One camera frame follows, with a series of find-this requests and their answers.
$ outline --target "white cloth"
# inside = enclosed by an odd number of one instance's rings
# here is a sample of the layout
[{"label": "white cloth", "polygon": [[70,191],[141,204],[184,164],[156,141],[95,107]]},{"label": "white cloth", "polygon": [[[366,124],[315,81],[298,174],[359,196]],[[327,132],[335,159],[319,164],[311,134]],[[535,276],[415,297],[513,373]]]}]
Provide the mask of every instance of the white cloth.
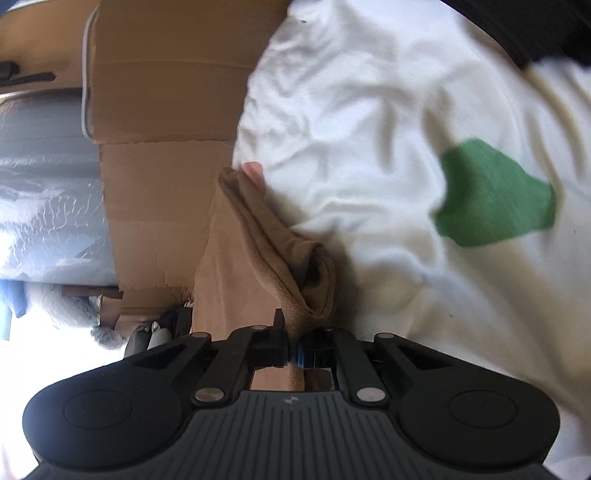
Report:
[{"label": "white cloth", "polygon": [[[461,248],[435,229],[439,156],[480,138],[549,181],[551,229]],[[525,379],[559,405],[546,465],[591,475],[591,73],[520,72],[438,0],[296,1],[249,80],[235,166],[322,239],[337,321]]]}]

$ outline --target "brown cloth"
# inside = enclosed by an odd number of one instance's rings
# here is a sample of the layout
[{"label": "brown cloth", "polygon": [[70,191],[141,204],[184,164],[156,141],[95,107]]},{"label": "brown cloth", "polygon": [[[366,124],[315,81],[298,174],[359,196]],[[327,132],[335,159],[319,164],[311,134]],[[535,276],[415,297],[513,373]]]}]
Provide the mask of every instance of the brown cloth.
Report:
[{"label": "brown cloth", "polygon": [[[328,318],[335,293],[328,252],[283,226],[243,172],[222,171],[210,218],[195,275],[193,331],[224,339],[240,327],[271,325],[280,307],[296,340]],[[303,374],[294,367],[265,369],[252,388],[303,390]]]}]

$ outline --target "plastic wrap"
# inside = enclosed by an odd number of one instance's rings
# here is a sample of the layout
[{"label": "plastic wrap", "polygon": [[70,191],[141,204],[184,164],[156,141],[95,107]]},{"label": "plastic wrap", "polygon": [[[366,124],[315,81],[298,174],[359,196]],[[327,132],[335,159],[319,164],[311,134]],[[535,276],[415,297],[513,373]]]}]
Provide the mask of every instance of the plastic wrap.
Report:
[{"label": "plastic wrap", "polygon": [[117,284],[79,90],[0,103],[0,278]]},{"label": "plastic wrap", "polygon": [[15,2],[14,0],[0,0],[0,12],[2,12],[3,5],[5,10],[15,10],[17,8],[28,7],[29,5],[39,4],[46,1],[47,0],[17,0]]}]

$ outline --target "green patch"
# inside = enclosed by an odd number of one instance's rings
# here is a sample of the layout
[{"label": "green patch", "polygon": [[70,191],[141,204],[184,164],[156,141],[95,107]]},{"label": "green patch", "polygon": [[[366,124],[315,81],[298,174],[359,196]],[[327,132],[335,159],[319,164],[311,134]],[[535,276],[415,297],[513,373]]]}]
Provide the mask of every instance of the green patch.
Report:
[{"label": "green patch", "polygon": [[482,140],[446,151],[441,166],[447,197],[435,215],[441,236],[461,247],[481,247],[551,228],[556,193],[513,159]]}]

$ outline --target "silver bolt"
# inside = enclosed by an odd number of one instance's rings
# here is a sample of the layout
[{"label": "silver bolt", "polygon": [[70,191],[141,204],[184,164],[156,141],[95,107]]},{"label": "silver bolt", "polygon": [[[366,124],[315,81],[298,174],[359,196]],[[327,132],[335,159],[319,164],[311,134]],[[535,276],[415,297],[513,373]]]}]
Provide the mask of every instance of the silver bolt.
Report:
[{"label": "silver bolt", "polygon": [[386,398],[386,392],[381,388],[365,387],[357,390],[357,398],[361,401],[374,403]]},{"label": "silver bolt", "polygon": [[223,391],[215,387],[200,388],[195,392],[195,398],[204,403],[220,401],[223,395]]}]

